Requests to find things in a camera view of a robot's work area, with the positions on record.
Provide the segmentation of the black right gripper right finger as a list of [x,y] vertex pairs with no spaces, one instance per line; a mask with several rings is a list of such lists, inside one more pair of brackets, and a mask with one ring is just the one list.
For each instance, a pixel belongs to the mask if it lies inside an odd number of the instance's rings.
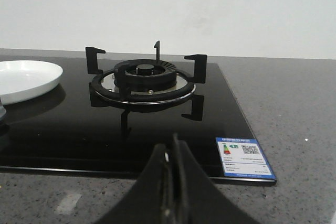
[[172,168],[177,223],[258,222],[216,188],[177,134],[172,141]]

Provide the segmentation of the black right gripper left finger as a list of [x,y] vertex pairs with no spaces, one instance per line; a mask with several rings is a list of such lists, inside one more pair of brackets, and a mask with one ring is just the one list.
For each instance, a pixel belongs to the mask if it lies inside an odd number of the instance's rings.
[[166,180],[166,147],[158,144],[131,189],[96,223],[172,223]]

